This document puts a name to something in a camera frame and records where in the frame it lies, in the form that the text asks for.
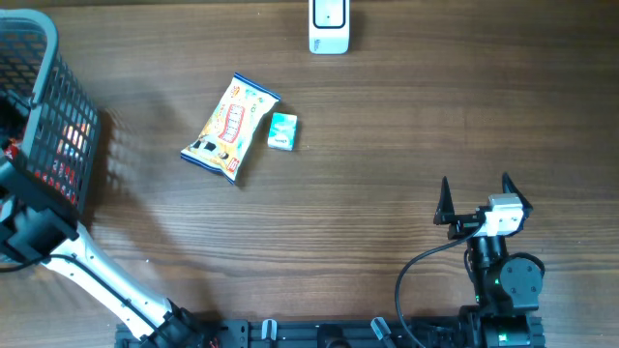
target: mint box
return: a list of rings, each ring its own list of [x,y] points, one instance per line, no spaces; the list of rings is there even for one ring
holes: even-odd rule
[[[296,132],[297,116],[275,112],[273,114],[273,121],[271,122],[267,144],[274,149],[292,151]]]

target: white plastic object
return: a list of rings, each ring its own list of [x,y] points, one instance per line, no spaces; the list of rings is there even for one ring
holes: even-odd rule
[[[86,227],[81,223],[77,226],[77,234],[79,234],[79,238],[75,241],[67,240],[54,249],[51,254],[69,256],[84,265],[109,287],[120,294],[123,299],[131,301],[131,305],[147,320],[156,327],[159,327],[164,321],[164,315],[172,311],[169,300],[157,292],[146,288],[118,266],[118,264],[95,244],[88,234]],[[43,263],[43,265],[69,278],[82,289],[86,290],[90,295],[116,314],[116,316],[127,325],[136,338],[140,339],[143,335],[148,336],[153,333],[154,330],[148,323],[121,303],[112,293],[101,286],[74,262],[61,258],[51,258],[47,264]]]
[[[309,51],[342,54],[350,43],[350,0],[309,0]]]

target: plastic wrapper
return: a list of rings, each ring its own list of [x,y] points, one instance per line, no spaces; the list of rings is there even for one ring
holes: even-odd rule
[[[181,158],[221,173],[234,184],[262,116],[279,100],[276,93],[234,73],[206,126],[197,140],[181,151]]]

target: white arm segment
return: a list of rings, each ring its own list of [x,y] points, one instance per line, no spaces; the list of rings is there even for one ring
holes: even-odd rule
[[[172,311],[169,300],[139,284],[137,280],[118,266],[95,244],[81,223],[77,226],[77,233],[79,238],[75,241],[67,240],[54,249],[51,254],[69,256],[84,265],[110,288],[120,294],[123,299],[131,301],[131,305],[158,328],[164,321],[163,316],[167,312]],[[90,295],[116,314],[136,338],[140,339],[143,335],[148,336],[154,331],[146,321],[121,303],[112,293],[75,263],[61,258],[51,258],[49,263],[43,265],[52,271],[66,276],[90,293]]]

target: chip bag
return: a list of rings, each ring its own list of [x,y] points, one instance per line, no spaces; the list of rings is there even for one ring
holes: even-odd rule
[[[181,151],[181,159],[222,173],[234,184],[253,132],[279,100],[278,94],[234,73],[197,140]]]

